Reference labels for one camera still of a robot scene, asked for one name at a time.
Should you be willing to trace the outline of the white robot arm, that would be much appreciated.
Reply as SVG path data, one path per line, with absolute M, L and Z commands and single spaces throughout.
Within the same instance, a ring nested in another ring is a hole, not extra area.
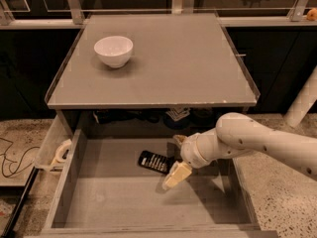
M 317 179 L 317 139 L 273 130 L 240 113 L 227 113 L 216 126 L 191 136 L 174 135 L 181 162 L 175 162 L 162 188 L 169 190 L 192 174 L 193 169 L 209 166 L 213 161 L 233 159 L 257 151 L 296 171 Z

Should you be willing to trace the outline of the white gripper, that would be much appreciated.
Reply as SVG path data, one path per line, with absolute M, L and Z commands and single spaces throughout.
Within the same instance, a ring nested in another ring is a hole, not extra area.
M 192 168 L 201 169 L 212 161 L 223 159 L 228 151 L 215 132 L 196 133 L 189 137 L 174 135 L 173 140 L 184 162 L 175 162 L 162 183 L 164 190 L 169 190 L 192 174 Z

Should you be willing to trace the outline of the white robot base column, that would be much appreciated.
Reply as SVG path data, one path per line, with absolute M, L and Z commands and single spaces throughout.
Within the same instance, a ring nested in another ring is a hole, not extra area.
M 285 122 L 292 128 L 298 126 L 316 101 L 317 65 L 284 115 Z

